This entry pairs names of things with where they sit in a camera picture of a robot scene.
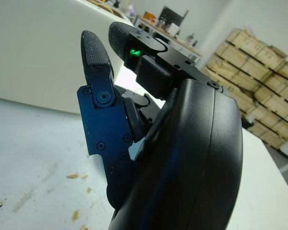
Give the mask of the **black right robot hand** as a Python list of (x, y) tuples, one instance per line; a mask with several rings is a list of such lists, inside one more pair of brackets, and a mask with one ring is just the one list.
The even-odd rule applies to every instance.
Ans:
[(77, 92), (90, 155), (100, 155), (111, 230), (224, 230), (240, 187), (243, 141), (237, 102), (194, 62), (133, 26), (108, 40), (153, 97), (124, 97), (101, 40), (81, 34), (86, 85)]

